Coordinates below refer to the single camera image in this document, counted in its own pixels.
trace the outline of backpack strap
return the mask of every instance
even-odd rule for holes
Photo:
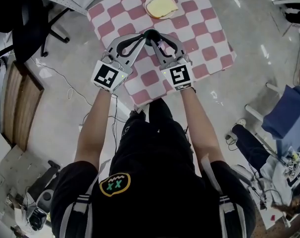
[[[234,211],[239,216],[240,225],[242,229],[242,237],[241,238],[247,238],[247,230],[246,230],[246,222],[245,222],[245,215],[244,210],[239,204],[233,204],[230,200],[230,198],[227,195],[224,195],[216,177],[213,172],[213,169],[211,168],[210,161],[208,158],[208,154],[205,155],[201,161],[200,161],[211,185],[216,189],[220,195],[219,197],[219,218],[220,218],[220,224],[221,224],[221,230],[222,230],[222,238],[231,238],[232,235],[229,235],[226,228],[226,222],[227,220],[231,219],[231,216]]]
[[[85,194],[79,195],[75,202],[71,203],[65,210],[60,227],[59,238],[91,238],[93,233],[93,210],[91,195],[93,187],[97,182],[106,164],[103,162],[100,171]]]

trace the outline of embroidered patch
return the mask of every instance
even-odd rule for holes
[[[127,128],[125,128],[125,130],[122,132],[121,136],[124,136],[128,132],[129,128],[130,126],[127,126]]]
[[[122,193],[130,186],[130,175],[126,173],[117,173],[100,183],[100,190],[106,196]]]

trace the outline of plate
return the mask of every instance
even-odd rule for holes
[[[152,16],[151,16],[151,14],[148,12],[148,10],[147,10],[147,5],[148,5],[151,1],[152,1],[152,0],[146,0],[146,2],[144,3],[144,8],[145,8],[147,14],[148,14],[150,17],[152,17]],[[170,18],[170,17],[172,17],[172,16],[174,15],[175,12],[176,12],[176,11],[170,12],[168,15],[166,15],[166,16],[164,16],[164,17],[161,17],[161,18],[159,18],[159,19],[167,19],[167,18]]]

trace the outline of black chair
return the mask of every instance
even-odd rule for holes
[[[51,3],[45,7],[42,0],[0,0],[1,5],[4,3],[5,8],[0,9],[0,32],[12,31],[12,45],[0,50],[0,58],[14,50],[16,60],[25,62],[40,47],[41,56],[46,57],[48,52],[45,52],[45,44],[49,34],[64,43],[70,41],[69,38],[62,38],[51,30],[53,24],[70,10],[69,8],[49,22],[49,11],[53,8]]]

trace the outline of concrete floor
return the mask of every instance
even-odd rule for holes
[[[291,28],[282,37],[289,23],[271,0],[210,0],[237,53],[235,64],[226,71],[213,74],[196,83],[197,95],[215,127],[218,140],[229,165],[247,166],[247,161],[238,151],[229,151],[225,134],[242,117],[247,118],[248,127],[264,136],[272,144],[270,136],[263,133],[259,123],[246,114],[244,106],[251,104],[261,113],[268,113],[278,100],[273,91],[266,89],[271,82],[280,89],[293,86],[293,74],[299,50],[299,33]],[[76,12],[67,13],[56,27],[66,33],[71,41],[64,44],[48,37],[49,56],[33,59],[63,74],[73,87],[93,103],[98,92],[90,78],[103,48],[86,16]],[[67,99],[69,86],[64,79],[50,69],[36,66],[31,60],[28,65],[45,88],[40,101],[28,149],[44,160],[53,159],[63,166],[72,162],[79,135],[79,124],[90,110],[86,101],[76,94]],[[129,109],[133,108],[127,94],[116,92],[119,100]],[[184,128],[185,113],[179,93],[164,97],[172,114]],[[112,105],[110,114],[114,114]],[[127,117],[119,111],[119,117]],[[114,138],[111,132],[113,119],[109,118],[102,160],[114,154]],[[123,123],[118,123],[118,135]]]

